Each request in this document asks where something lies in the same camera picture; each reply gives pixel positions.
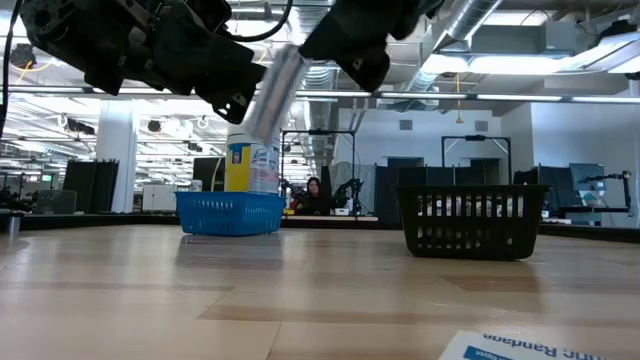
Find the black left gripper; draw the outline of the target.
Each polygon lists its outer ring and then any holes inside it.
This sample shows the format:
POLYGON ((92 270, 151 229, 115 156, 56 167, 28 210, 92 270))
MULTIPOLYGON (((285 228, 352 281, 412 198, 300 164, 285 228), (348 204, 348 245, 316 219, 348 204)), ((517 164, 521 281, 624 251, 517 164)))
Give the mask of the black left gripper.
POLYGON ((243 122, 266 68, 215 36, 201 75, 201 17, 192 1, 86 1, 84 80, 109 94, 126 80, 195 93, 227 122, 243 122))

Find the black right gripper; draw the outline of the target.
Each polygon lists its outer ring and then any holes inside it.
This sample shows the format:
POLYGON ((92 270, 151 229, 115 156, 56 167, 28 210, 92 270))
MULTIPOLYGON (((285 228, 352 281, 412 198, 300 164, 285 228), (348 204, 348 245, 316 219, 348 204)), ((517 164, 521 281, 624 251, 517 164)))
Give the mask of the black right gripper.
POLYGON ((362 90, 375 92, 390 67, 384 37, 404 39, 444 0, 338 0, 300 46, 300 55, 335 62, 362 90))

